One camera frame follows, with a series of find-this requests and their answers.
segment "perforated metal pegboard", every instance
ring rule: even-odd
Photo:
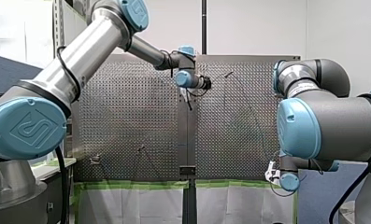
[[[213,83],[198,104],[197,178],[264,179],[268,161],[278,151],[272,71],[281,59],[297,57],[197,58],[199,72]]]
[[[168,71],[111,55],[74,108],[76,181],[179,179],[177,102]]]

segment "wall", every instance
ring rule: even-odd
[[[52,25],[51,1],[1,0],[0,56],[45,67],[53,59]]]
[[[351,95],[370,91],[371,0],[308,0],[307,58],[340,63]]]
[[[207,53],[306,56],[307,1],[207,1]]]
[[[201,0],[145,2],[150,26],[139,36],[158,49],[189,44],[201,52]],[[209,0],[207,53],[305,57],[306,6],[306,0]]]

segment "robotic arm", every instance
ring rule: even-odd
[[[195,74],[192,47],[168,53],[134,35],[149,23],[142,0],[100,0],[91,12],[89,26],[69,46],[59,47],[51,64],[34,79],[21,80],[0,95],[0,223],[47,223],[47,187],[35,180],[27,160],[54,149],[61,154],[58,146],[66,133],[71,104],[116,47],[158,70],[177,68],[176,83],[184,90],[211,88],[208,77]],[[59,163],[65,173],[61,157]],[[66,178],[62,181],[66,204]]]
[[[371,93],[349,97],[345,70],[329,60],[278,62],[274,90],[284,97],[277,115],[280,172],[268,171],[266,177],[296,191],[298,169],[336,171],[337,160],[367,161],[368,168],[351,189],[368,175],[355,216],[356,223],[371,223]]]
[[[177,68],[181,88],[211,88],[195,74],[195,54],[184,46],[167,53],[134,35],[145,30],[148,11],[142,0],[98,1],[90,25],[32,80],[22,80],[0,97],[0,159],[30,160],[53,151],[65,135],[70,105],[116,47],[158,70]]]

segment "gray robot arm segment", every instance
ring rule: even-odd
[[[278,107],[280,184],[297,189],[298,169],[334,171],[333,160],[371,160],[371,100],[350,97],[344,69],[329,60],[280,62],[274,90]]]
[[[156,49],[145,40],[134,35],[130,48],[123,49],[151,63],[157,70],[178,68],[176,83],[179,87],[204,90],[211,88],[209,78],[199,77],[195,74],[195,55],[192,47],[182,46],[179,50],[169,53],[165,50]]]
[[[180,87],[209,89],[209,80],[195,74],[193,48],[168,54],[133,37],[147,28],[148,20],[142,0],[95,3],[89,26],[58,51],[52,63],[0,97],[0,158],[30,160],[57,148],[65,135],[70,105],[116,47],[129,46],[129,51],[157,69],[178,68]]]

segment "metal pole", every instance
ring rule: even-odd
[[[202,54],[207,54],[207,0],[202,0]]]

